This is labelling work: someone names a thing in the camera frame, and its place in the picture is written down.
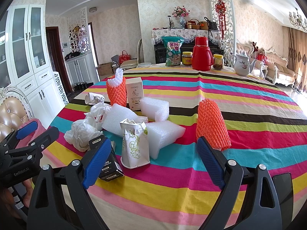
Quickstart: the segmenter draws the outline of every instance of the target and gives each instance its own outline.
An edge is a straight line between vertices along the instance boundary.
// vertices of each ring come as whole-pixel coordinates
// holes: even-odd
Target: window
[[[94,64],[95,64],[95,67],[97,67],[98,66],[98,58],[97,58],[97,55],[96,55],[96,48],[95,48],[94,35],[93,35],[93,31],[92,31],[92,23],[91,22],[88,24],[88,33],[89,33],[89,36],[90,36],[90,42],[91,42],[91,49],[92,49]]]

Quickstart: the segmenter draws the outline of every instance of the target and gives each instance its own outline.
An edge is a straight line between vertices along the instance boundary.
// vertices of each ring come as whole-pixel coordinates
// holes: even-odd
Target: striped tablecloth
[[[307,117],[284,92],[266,80],[237,76],[231,68],[198,72],[158,64],[127,70],[125,77],[141,77],[145,96],[167,100],[169,120],[186,132],[161,149],[151,164],[132,170],[122,167],[125,177],[98,179],[88,189],[111,230],[198,229],[203,223],[220,193],[195,151],[197,106],[204,98],[216,101],[222,111],[232,143],[224,151],[226,158],[249,167],[263,163],[271,175],[291,172],[296,215],[307,196]],[[101,81],[59,113],[51,125],[59,128],[60,137],[44,151],[43,159],[53,167],[83,156],[63,136],[90,110],[84,104],[87,92],[103,94],[109,101],[106,82]],[[122,138],[104,133],[116,142],[120,160]],[[228,225],[235,223],[244,194],[242,188]]]

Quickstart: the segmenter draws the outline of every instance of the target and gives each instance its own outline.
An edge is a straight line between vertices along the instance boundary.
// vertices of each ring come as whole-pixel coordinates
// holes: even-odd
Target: white product box
[[[126,90],[130,109],[140,110],[140,99],[144,97],[142,79],[140,77],[126,79]]]

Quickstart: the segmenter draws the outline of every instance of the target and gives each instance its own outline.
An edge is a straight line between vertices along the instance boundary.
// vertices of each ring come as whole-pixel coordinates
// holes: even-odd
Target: black product box
[[[106,139],[106,137],[104,135],[100,135],[94,139],[92,139],[91,141],[89,141],[90,144],[90,149],[95,149],[98,145],[101,145],[101,141],[104,141]],[[124,172],[122,171],[116,155],[114,153],[113,147],[111,148],[111,153],[108,157],[108,159],[106,160],[106,163],[104,164],[99,178],[104,180],[104,181],[111,181],[114,180],[118,177],[122,177],[124,176]]]

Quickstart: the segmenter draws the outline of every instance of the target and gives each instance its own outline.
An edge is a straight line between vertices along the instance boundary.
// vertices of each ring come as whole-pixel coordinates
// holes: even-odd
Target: metal screw
[[[265,169],[266,169],[266,166],[265,166],[264,164],[259,164],[259,168],[260,168],[261,170],[265,170]]]
[[[236,166],[236,165],[237,165],[237,162],[236,162],[235,160],[230,159],[230,160],[228,161],[228,164],[229,164],[230,166]]]
[[[49,164],[45,164],[45,165],[43,165],[43,166],[42,166],[42,169],[43,169],[43,170],[47,170],[47,169],[49,169]]]
[[[78,166],[80,164],[80,161],[79,160],[73,160],[72,161],[72,165],[73,166]]]

